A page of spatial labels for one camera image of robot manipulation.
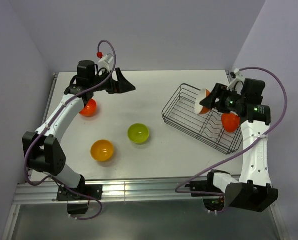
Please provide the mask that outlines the red-orange plastic bowl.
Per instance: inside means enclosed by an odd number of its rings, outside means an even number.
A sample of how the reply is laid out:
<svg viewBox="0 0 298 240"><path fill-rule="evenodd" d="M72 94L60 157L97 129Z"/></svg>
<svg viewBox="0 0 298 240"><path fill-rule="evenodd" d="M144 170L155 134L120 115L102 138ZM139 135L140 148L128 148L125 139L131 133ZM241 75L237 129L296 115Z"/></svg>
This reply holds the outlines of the red-orange plastic bowl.
<svg viewBox="0 0 298 240"><path fill-rule="evenodd" d="M223 113L221 123L226 132L233 133L240 125L240 117L234 113Z"/></svg>

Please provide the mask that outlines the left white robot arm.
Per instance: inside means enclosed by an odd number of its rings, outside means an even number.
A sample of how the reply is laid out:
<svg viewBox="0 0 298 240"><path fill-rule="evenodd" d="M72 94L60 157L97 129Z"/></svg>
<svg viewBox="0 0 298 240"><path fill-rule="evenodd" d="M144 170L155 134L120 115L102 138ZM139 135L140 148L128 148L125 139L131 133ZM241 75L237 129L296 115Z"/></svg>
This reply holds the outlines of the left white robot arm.
<svg viewBox="0 0 298 240"><path fill-rule="evenodd" d="M34 132L26 132L22 137L24 151L24 172L34 170L55 178L68 187L68 194L75 200L85 196L83 177L66 164L66 156L60 146L61 139L75 116L92 99L94 92L123 94L136 88L129 83L119 68L108 70L91 60L82 60L77 65L77 73L65 89L59 105L49 118Z"/></svg>

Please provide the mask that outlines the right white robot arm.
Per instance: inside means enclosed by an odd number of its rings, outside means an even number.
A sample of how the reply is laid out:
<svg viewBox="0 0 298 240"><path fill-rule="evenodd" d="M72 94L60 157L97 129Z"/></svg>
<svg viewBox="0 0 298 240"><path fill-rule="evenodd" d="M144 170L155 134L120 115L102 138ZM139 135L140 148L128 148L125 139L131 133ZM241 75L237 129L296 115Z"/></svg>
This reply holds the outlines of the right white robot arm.
<svg viewBox="0 0 298 240"><path fill-rule="evenodd" d="M200 105L222 114L235 113L240 119L243 138L242 171L239 180L229 173L211 170L205 189L211 195L224 194L225 206L261 213L278 198L272 187L267 164L267 131L270 107L262 104L265 82L247 78L240 93L217 83Z"/></svg>

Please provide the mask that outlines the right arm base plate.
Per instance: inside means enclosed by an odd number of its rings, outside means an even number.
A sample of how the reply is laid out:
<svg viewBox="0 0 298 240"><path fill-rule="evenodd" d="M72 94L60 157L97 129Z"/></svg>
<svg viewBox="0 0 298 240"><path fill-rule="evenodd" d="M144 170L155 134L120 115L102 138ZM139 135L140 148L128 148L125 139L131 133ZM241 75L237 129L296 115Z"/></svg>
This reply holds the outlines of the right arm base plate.
<svg viewBox="0 0 298 240"><path fill-rule="evenodd" d="M192 197L202 197L203 206L207 211L218 213L224 210L224 197L221 190L218 188L209 185L206 180L191 181L185 185L186 188L189 188L192 193Z"/></svg>

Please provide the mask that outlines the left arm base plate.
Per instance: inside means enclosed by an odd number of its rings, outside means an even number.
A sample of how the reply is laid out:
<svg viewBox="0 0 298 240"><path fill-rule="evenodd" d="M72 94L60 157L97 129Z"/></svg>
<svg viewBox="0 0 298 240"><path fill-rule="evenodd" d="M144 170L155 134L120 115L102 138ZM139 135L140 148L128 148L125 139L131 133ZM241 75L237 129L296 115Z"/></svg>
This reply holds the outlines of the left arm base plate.
<svg viewBox="0 0 298 240"><path fill-rule="evenodd" d="M84 215L89 208L90 201L95 201L100 207L96 213L96 216L98 216L103 209L102 204L99 202L102 197L102 187L101 184L85 185L77 189L59 186L56 201L68 202L67 213L71 217Z"/></svg>

